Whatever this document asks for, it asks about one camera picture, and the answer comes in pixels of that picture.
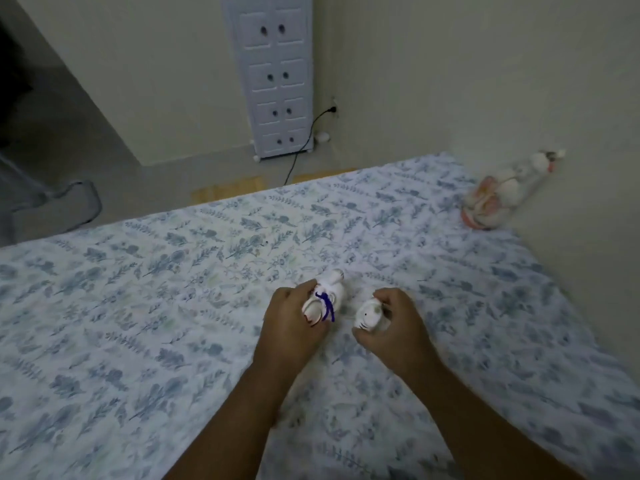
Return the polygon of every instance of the mattress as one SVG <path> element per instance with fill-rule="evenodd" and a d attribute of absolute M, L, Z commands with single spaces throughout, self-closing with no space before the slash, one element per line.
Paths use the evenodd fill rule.
<path fill-rule="evenodd" d="M 379 287 L 533 441 L 590 477 L 638 472 L 638 387 L 516 234 L 462 225 L 472 184 L 430 155 L 1 249 L 0 477 L 161 478 L 251 361 L 273 291 L 334 267 L 346 304 L 259 477 L 458 475 L 351 336 Z"/>

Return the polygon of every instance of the power cord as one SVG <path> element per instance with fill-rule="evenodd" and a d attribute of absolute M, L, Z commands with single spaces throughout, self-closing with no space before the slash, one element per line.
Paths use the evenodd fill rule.
<path fill-rule="evenodd" d="M 306 142 L 305 144 L 303 144 L 303 145 L 302 145 L 302 147 L 300 147 L 300 149 L 296 152 L 296 155 L 293 157 L 293 163 L 292 163 L 292 165 L 291 165 L 291 169 L 289 170 L 289 173 L 287 174 L 287 177 L 284 179 L 284 183 L 283 183 L 283 185 L 282 185 L 282 186 L 286 185 L 286 184 L 287 184 L 287 182 L 289 181 L 289 177 L 291 176 L 291 172 L 293 171 L 293 167 L 295 167 L 295 166 L 296 166 L 296 161 L 298 160 L 298 155 L 299 155 L 300 153 L 302 153 L 302 149 L 303 149 L 306 145 L 308 145 L 309 141 L 311 140 L 311 136 L 312 136 L 312 135 L 313 135 L 313 133 L 314 133 L 314 125 L 316 124 L 316 121 L 320 119 L 320 116 L 322 116 L 322 115 L 324 115 L 324 114 L 326 114 L 326 113 L 328 113 L 328 112 L 336 112 L 336 111 L 338 111 L 338 108 L 337 108 L 336 106 L 331 106 L 329 109 L 327 109 L 327 110 L 325 110 L 325 111 L 321 112 L 320 114 L 318 114 L 318 115 L 316 116 L 316 119 L 314 120 L 314 122 L 313 122 L 313 123 L 311 123 L 311 129 L 310 129 L 310 131 L 309 131 L 309 137 L 307 138 L 307 142 Z"/>

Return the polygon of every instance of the floor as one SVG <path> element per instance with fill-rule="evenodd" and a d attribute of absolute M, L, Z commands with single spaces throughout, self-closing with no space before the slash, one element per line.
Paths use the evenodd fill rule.
<path fill-rule="evenodd" d="M 256 163 L 247 145 L 143 167 L 66 70 L 39 72 L 35 87 L 18 107 L 15 141 L 3 152 L 48 184 L 92 180 L 103 211 L 91 226 L 186 207 L 194 191 L 240 178 L 260 176 L 267 188 L 277 187 L 293 161 L 284 156 Z M 344 168 L 354 166 L 352 159 Z M 313 153 L 300 154 L 291 178 L 342 168 L 330 144 L 317 145 Z M 85 204 L 78 187 L 60 202 L 15 214 L 17 240 L 64 231 L 88 215 Z"/>

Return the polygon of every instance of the white toy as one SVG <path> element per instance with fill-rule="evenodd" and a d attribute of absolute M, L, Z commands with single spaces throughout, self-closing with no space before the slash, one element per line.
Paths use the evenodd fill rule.
<path fill-rule="evenodd" d="M 311 297 L 302 306 L 302 313 L 309 325 L 313 326 L 327 318 L 335 321 L 335 313 L 340 310 L 344 298 L 343 281 L 344 273 L 340 269 L 318 276 Z"/>
<path fill-rule="evenodd" d="M 553 172 L 555 161 L 565 154 L 564 150 L 538 152 L 513 167 L 485 177 L 463 200 L 463 222 L 473 229 L 500 226 L 542 179 Z"/>
<path fill-rule="evenodd" d="M 367 331 L 373 330 L 382 319 L 382 308 L 382 302 L 378 298 L 366 300 L 356 312 L 354 327 Z"/>

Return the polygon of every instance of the blue leaf pattern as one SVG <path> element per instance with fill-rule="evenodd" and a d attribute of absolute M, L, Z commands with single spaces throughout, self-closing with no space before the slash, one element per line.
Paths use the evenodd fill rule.
<path fill-rule="evenodd" d="M 386 286 L 528 437 L 588 476 L 637 476 L 640 389 L 513 233 L 460 223 L 471 185 L 434 155 L 0 249 L 0 477 L 162 477 L 251 361 L 273 291 L 331 267 L 348 302 L 260 478 L 461 477 L 351 336 Z"/>

